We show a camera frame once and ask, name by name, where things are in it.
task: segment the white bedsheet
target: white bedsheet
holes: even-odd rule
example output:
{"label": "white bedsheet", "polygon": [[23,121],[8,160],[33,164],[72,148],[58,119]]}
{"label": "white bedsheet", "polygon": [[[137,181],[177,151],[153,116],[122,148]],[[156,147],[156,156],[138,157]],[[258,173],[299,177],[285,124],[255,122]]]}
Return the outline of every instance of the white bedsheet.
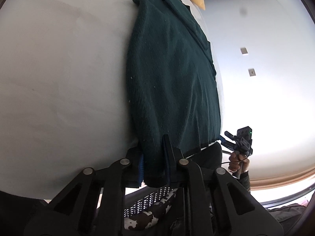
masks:
{"label": "white bedsheet", "polygon": [[[207,33],[199,9],[182,1]],[[51,199],[85,167],[107,167],[136,144],[124,79],[136,16],[132,0],[5,2],[0,190]]]}

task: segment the dark green towel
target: dark green towel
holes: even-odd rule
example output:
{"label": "dark green towel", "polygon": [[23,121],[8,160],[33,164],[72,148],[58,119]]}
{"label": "dark green towel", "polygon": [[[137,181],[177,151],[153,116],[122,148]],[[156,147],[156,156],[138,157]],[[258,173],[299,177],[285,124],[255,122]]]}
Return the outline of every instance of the dark green towel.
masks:
{"label": "dark green towel", "polygon": [[210,43],[180,0],[133,0],[139,6],[127,54],[130,112],[144,154],[144,181],[160,187],[161,138],[183,153],[220,134]]}

